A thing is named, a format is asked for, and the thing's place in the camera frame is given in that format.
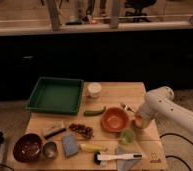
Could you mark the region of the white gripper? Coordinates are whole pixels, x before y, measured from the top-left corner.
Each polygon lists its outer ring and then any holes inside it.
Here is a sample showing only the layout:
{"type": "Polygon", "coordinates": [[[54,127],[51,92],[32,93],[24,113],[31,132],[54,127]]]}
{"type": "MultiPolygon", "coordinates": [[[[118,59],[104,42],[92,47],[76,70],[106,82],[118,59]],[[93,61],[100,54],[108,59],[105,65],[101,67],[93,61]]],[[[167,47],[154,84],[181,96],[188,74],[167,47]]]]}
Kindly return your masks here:
{"type": "Polygon", "coordinates": [[[152,109],[149,104],[144,102],[139,106],[136,115],[142,117],[144,120],[153,120],[156,111],[152,109]]]}

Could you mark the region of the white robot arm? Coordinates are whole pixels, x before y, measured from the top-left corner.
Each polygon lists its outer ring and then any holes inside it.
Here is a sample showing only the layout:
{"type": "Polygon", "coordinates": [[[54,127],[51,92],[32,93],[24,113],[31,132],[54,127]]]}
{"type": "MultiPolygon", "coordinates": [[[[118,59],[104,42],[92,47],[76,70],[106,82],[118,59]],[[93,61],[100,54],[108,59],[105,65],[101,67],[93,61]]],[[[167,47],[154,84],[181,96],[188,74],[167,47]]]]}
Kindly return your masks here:
{"type": "Polygon", "coordinates": [[[135,125],[145,129],[157,114],[161,114],[193,135],[193,112],[174,103],[174,97],[174,91],[168,86],[146,92],[144,102],[135,113],[135,125]]]}

